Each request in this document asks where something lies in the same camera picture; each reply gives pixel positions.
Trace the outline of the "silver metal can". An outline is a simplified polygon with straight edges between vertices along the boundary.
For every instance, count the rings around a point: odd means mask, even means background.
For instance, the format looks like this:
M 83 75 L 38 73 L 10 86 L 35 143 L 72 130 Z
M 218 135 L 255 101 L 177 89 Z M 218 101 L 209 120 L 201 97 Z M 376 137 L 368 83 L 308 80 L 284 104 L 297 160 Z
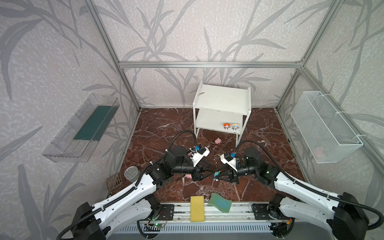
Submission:
M 128 167 L 124 172 L 124 177 L 131 183 L 135 182 L 140 176 L 140 171 L 137 167 Z

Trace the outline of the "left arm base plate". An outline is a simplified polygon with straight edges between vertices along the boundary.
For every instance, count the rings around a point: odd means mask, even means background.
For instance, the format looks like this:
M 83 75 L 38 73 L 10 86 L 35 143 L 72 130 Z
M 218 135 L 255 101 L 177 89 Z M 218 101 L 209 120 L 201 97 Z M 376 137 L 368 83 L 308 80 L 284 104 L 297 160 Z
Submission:
M 146 218 L 151 221 L 171 221 L 174 218 L 175 205 L 173 204 L 161 204 L 153 213 Z

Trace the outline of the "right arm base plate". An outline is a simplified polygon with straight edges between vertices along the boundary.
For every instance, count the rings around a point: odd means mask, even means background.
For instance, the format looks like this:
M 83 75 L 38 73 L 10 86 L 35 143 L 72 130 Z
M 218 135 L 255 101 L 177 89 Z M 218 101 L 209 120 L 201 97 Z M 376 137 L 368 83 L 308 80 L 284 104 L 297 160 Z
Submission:
M 252 212 L 255 220 L 277 220 L 288 221 L 290 218 L 285 216 L 279 208 L 273 207 L 269 204 L 256 204 L 251 205 Z

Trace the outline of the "orange crab blue cat figurine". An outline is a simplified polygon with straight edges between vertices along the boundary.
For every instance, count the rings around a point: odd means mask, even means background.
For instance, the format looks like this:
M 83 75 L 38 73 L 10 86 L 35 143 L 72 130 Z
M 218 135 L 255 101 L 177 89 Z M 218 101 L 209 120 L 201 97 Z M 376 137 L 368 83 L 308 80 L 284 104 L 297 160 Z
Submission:
M 231 124 L 230 123 L 224 123 L 223 127 L 224 127 L 225 130 L 228 130 L 228 129 L 231 128 Z

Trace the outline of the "green blue cat figurine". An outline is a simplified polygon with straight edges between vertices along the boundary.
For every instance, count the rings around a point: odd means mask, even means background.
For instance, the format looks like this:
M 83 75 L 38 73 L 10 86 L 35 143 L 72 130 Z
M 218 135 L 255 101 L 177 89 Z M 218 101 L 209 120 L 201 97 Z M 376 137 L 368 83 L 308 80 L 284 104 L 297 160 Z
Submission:
M 219 179 L 218 179 L 218 176 L 220 174 L 220 171 L 217 171 L 214 173 L 214 181 L 217 182 Z

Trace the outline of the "pink item in basket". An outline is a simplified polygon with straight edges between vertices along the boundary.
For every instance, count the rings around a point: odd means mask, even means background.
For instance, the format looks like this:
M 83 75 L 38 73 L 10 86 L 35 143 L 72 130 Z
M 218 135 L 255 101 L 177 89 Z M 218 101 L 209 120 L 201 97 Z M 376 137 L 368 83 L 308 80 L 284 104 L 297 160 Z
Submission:
M 327 158 L 325 150 L 323 147 L 316 147 L 314 149 L 314 156 L 316 157 L 317 161 L 321 162 Z

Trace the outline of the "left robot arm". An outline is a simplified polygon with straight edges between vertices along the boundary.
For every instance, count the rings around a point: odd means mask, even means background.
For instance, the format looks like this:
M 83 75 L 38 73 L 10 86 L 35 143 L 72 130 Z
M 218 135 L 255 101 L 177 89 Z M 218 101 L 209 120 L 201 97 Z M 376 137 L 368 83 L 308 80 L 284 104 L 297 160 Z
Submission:
M 176 136 L 185 133 L 193 136 L 191 149 L 174 146 L 171 141 L 166 152 L 150 162 L 128 187 L 92 206 L 89 203 L 79 206 L 72 224 L 62 230 L 57 239 L 63 240 L 65 234 L 71 233 L 73 240 L 106 240 L 133 222 L 159 214 L 161 204 L 153 194 L 172 182 L 175 174 L 191 175 L 197 181 L 204 179 L 206 169 L 200 161 L 210 154 L 210 150 L 197 143 L 191 130 L 181 131 Z

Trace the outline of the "clear plastic wall bin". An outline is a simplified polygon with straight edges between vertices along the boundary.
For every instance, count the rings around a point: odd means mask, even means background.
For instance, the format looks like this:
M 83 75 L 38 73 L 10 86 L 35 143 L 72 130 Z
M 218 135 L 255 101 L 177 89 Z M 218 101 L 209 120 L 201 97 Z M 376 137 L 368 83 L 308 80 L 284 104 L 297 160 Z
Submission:
M 42 155 L 54 163 L 86 163 L 120 107 L 117 97 L 90 94 Z

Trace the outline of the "green sponge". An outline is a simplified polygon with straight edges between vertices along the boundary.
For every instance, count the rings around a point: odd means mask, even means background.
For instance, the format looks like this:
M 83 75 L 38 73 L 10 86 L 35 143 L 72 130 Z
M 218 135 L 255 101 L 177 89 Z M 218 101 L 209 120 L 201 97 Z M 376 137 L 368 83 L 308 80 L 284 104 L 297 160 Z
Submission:
M 219 194 L 212 193 L 211 198 L 208 202 L 208 206 L 215 207 L 222 213 L 228 214 L 232 206 L 232 201 L 223 198 Z

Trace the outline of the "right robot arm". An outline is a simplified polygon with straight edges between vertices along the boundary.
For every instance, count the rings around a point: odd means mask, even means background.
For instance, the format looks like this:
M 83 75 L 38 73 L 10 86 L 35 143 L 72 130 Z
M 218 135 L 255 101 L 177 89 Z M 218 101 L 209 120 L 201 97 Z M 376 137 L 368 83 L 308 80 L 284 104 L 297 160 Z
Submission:
M 337 240 L 363 240 L 367 231 L 383 225 L 380 211 L 360 204 L 349 193 L 338 195 L 289 175 L 268 150 L 254 144 L 244 150 L 244 165 L 240 164 L 240 147 L 221 155 L 224 166 L 215 179 L 239 184 L 240 177 L 253 175 L 262 185 L 283 193 L 270 203 L 273 211 L 323 228 Z

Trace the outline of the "white two-tier metal shelf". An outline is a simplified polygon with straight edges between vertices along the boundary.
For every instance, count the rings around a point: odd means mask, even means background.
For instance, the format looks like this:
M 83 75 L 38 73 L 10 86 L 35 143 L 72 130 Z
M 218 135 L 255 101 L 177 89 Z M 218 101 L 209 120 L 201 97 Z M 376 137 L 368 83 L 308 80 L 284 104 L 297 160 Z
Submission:
M 200 83 L 193 100 L 195 135 L 210 130 L 236 136 L 237 146 L 252 112 L 251 88 L 238 89 Z M 236 131 L 225 130 L 224 123 L 239 124 Z

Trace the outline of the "yellow sponge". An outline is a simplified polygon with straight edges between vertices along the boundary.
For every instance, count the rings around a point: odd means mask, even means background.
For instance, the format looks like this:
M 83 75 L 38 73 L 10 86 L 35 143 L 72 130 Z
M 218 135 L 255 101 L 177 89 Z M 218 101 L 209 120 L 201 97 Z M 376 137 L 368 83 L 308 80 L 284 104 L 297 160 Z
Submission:
M 205 202 L 203 196 L 192 196 L 190 202 L 190 222 L 205 221 Z

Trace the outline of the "white hooded blue cat figurine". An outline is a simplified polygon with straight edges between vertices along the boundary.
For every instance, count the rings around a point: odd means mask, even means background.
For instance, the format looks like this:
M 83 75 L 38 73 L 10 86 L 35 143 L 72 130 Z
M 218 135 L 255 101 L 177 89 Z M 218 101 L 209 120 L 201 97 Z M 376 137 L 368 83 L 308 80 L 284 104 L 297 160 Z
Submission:
M 232 124 L 232 130 L 233 131 L 236 131 L 240 128 L 240 125 L 239 124 Z

